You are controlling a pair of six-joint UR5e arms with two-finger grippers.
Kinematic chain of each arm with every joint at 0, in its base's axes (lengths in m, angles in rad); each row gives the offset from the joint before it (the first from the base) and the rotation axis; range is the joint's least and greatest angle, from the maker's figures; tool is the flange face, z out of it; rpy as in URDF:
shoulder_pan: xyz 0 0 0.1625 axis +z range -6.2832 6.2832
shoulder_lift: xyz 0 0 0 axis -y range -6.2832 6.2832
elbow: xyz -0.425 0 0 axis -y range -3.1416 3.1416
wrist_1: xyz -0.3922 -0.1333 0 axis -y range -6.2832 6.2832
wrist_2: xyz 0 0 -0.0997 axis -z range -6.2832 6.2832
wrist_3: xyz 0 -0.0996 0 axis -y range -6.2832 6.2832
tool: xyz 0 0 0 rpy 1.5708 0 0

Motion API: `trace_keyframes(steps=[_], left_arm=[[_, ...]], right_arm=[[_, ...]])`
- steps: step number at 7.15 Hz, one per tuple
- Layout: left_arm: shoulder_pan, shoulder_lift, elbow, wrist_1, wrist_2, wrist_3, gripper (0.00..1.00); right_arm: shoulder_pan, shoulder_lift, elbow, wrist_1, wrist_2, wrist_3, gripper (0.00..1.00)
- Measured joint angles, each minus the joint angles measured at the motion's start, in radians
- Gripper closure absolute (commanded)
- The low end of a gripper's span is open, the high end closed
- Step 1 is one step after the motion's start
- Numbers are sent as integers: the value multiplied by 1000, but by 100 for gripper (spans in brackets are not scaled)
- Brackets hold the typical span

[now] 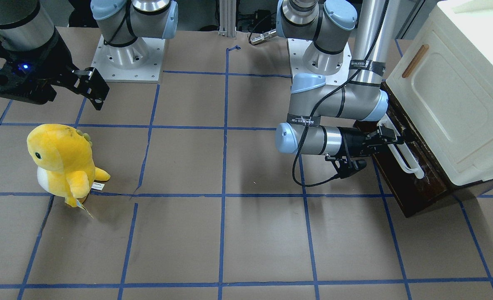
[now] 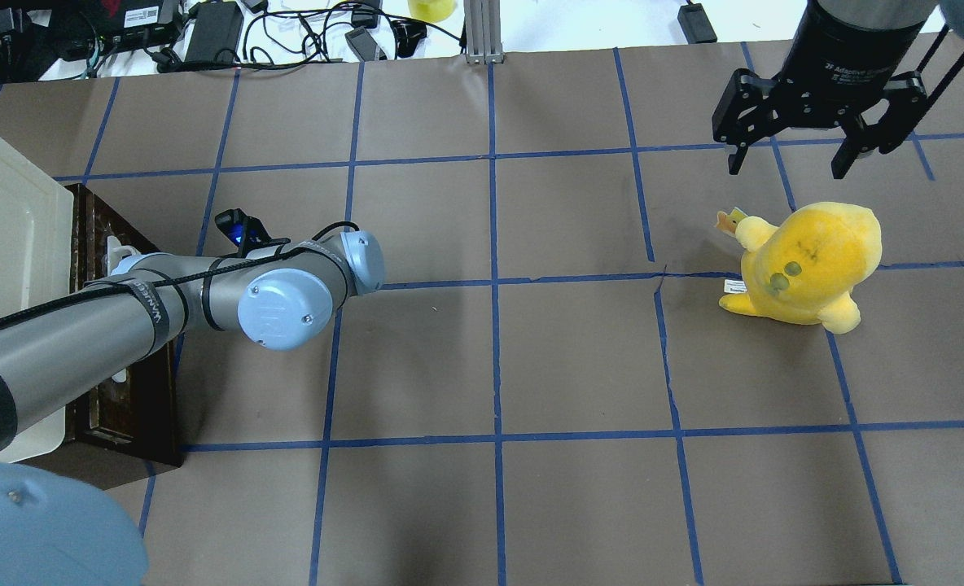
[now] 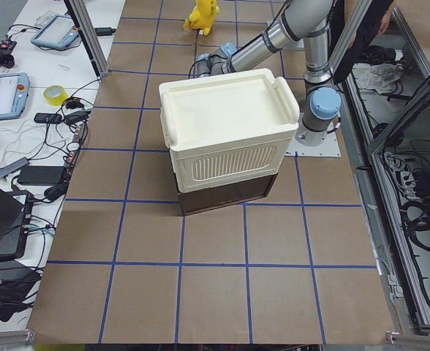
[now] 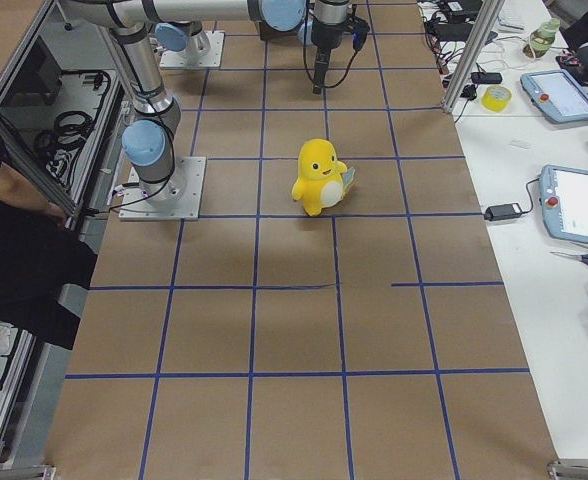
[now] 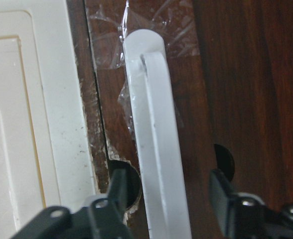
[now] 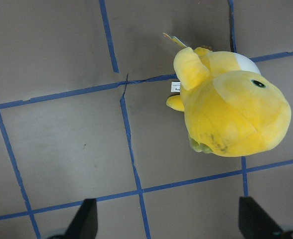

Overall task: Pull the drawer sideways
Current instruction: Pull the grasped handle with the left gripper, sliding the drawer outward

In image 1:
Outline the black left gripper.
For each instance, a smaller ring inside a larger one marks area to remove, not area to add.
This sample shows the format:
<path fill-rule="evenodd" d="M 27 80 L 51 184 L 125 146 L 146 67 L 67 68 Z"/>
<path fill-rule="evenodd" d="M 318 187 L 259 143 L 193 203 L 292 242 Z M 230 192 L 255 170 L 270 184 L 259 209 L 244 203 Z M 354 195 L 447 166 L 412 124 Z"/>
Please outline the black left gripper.
<path fill-rule="evenodd" d="M 393 129 L 384 125 L 378 126 L 378 131 L 364 133 L 357 128 L 340 127 L 341 146 L 339 157 L 361 158 L 381 152 L 381 145 L 401 145 L 403 137 L 396 135 Z"/>

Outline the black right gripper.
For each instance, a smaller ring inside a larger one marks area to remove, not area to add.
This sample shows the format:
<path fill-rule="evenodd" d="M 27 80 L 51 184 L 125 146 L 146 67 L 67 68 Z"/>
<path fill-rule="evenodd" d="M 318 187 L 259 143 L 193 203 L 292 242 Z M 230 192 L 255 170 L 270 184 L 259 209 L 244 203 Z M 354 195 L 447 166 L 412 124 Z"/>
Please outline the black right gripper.
<path fill-rule="evenodd" d="M 97 68 L 77 70 L 57 29 L 48 42 L 28 51 L 5 49 L 0 36 L 1 98 L 43 105 L 56 97 L 53 85 L 84 95 L 98 111 L 110 90 Z"/>

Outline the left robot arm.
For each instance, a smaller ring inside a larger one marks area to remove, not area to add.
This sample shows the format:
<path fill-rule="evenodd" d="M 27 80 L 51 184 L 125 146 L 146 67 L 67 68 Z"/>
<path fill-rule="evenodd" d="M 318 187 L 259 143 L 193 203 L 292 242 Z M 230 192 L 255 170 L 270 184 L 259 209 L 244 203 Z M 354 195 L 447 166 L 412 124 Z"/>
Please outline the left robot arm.
<path fill-rule="evenodd" d="M 322 117 L 379 121 L 388 108 L 380 89 L 389 40 L 400 2 L 365 0 L 357 12 L 347 0 L 281 0 L 276 32 L 289 40 L 309 40 L 293 72 L 286 121 L 275 145 L 281 153 L 361 157 L 387 144 L 355 128 L 327 127 Z"/>

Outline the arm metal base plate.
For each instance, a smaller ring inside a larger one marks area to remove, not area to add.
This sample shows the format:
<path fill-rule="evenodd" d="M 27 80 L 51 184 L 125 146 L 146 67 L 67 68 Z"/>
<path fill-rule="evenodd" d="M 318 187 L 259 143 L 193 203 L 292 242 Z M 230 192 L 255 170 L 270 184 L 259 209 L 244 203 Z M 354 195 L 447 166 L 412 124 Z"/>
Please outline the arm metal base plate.
<path fill-rule="evenodd" d="M 92 67 L 108 83 L 159 83 L 167 40 L 138 38 L 134 44 L 113 47 L 103 36 L 92 59 Z"/>
<path fill-rule="evenodd" d="M 338 54 L 326 54 L 311 40 L 288 39 L 292 92 L 300 93 L 324 84 L 339 86 L 349 74 L 351 50 L 348 44 Z"/>

